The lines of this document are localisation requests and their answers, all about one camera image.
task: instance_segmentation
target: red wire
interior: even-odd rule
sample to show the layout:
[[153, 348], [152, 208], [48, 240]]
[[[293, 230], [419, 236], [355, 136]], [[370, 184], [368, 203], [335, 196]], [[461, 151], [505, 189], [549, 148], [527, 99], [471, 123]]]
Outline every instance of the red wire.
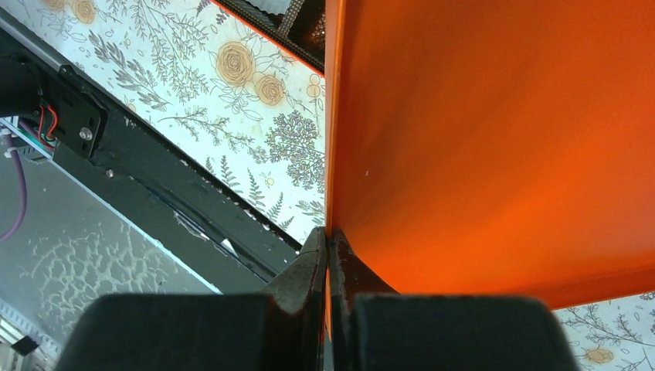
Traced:
[[43, 124], [46, 122], [46, 109], [43, 108], [43, 106], [40, 106], [41, 108], [41, 121], [39, 122], [39, 130], [37, 131], [36, 135], [38, 136], [39, 143], [42, 145], [45, 145], [47, 148], [53, 149], [54, 147], [50, 145], [48, 142], [44, 141], [42, 138], [42, 131], [43, 131]]
[[57, 125], [59, 124], [59, 117], [57, 116], [57, 113], [55, 112], [53, 106], [48, 106], [48, 111], [50, 111], [53, 114], [53, 124], [50, 125], [50, 130], [48, 130], [48, 134], [46, 135], [46, 138], [50, 139], [53, 137], [53, 132], [55, 131], [55, 129], [57, 129]]

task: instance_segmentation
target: gray surface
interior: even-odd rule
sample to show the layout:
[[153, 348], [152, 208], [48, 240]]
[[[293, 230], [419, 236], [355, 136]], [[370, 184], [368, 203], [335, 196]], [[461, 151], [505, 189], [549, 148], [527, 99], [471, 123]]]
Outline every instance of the gray surface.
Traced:
[[[0, 243], [0, 298], [55, 341], [64, 344], [102, 294], [212, 292], [53, 165], [23, 166], [28, 212], [17, 234]], [[19, 203], [11, 160], [0, 157], [0, 174], [4, 233]]]

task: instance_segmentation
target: orange panel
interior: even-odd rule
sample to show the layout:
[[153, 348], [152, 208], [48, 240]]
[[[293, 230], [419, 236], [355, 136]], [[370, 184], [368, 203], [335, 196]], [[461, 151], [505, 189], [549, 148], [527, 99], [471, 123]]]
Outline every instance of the orange panel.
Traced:
[[655, 288], [655, 2], [327, 3], [328, 230], [391, 286]]

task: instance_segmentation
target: rose illustration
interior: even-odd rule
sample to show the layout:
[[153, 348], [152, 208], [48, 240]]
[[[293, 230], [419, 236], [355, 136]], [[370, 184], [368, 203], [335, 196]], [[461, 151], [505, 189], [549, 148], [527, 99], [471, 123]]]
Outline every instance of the rose illustration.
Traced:
[[66, 4], [66, 0], [41, 0], [46, 8], [52, 10], [53, 12], [61, 12], [63, 6]]
[[77, 19], [86, 25], [93, 23], [96, 18], [96, 6], [91, 0], [74, 0], [70, 7]]
[[242, 87], [253, 78], [254, 66], [253, 53], [241, 43], [221, 46], [216, 57], [216, 72], [235, 87]]
[[278, 104], [284, 95], [284, 86], [275, 77], [266, 75], [255, 85], [257, 96], [262, 102], [270, 106]]

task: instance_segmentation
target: white background with botanical print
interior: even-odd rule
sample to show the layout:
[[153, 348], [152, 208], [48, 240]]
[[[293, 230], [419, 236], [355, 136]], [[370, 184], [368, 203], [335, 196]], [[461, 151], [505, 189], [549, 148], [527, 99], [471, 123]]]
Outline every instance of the white background with botanical print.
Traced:
[[655, 370], [655, 292], [555, 312], [585, 371]]
[[292, 237], [324, 223], [324, 80], [218, 6], [2, 7]]

